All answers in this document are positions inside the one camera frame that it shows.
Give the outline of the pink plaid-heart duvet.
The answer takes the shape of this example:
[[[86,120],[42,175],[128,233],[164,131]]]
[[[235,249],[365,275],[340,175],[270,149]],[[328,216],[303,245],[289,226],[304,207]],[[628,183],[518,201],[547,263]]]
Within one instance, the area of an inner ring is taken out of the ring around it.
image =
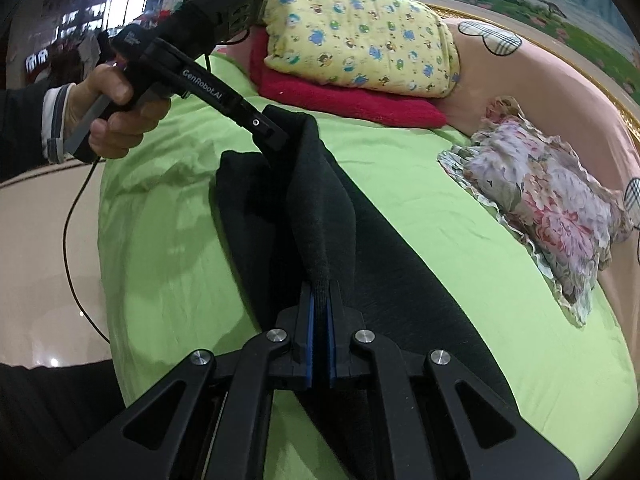
[[[639,350],[639,155],[611,101],[586,77],[555,55],[496,25],[464,18],[447,21],[460,60],[460,77],[438,101],[450,125],[471,141],[488,103],[512,96],[545,136],[559,136],[603,186],[622,194],[637,223],[630,237],[612,247],[599,272],[631,353]]]

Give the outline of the floral ruffled pillow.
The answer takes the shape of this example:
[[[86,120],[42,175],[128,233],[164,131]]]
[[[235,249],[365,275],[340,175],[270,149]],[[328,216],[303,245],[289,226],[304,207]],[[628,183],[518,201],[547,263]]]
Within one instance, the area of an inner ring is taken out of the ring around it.
[[[470,143],[437,160],[525,246],[558,304],[585,325],[599,272],[637,223],[622,194],[593,177],[570,144],[536,128],[512,96],[491,100]]]

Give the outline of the red folded blanket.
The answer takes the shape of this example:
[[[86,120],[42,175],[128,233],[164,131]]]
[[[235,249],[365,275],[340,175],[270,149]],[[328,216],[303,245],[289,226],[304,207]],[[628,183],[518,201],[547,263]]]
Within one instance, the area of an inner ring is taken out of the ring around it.
[[[268,47],[265,27],[255,27],[250,36],[250,79],[266,99],[386,127],[433,129],[447,123],[445,114],[427,99],[315,84],[272,70],[265,62]]]

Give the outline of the yellow cartoon print quilt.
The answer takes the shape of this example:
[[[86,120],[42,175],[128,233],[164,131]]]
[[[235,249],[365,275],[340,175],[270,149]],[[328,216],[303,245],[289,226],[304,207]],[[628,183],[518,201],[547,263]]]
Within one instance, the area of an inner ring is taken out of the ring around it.
[[[267,0],[266,65],[316,84],[444,98],[460,77],[454,37],[416,0]]]

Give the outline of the black pants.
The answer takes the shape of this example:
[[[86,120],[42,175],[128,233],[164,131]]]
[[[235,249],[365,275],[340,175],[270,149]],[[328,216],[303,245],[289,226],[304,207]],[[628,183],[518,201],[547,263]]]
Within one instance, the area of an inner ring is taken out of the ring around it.
[[[506,376],[454,297],[376,209],[320,139],[316,120],[268,105],[278,148],[225,151],[213,193],[221,229],[261,328],[304,286],[326,310],[330,281],[345,307],[402,350],[446,350],[509,405]]]

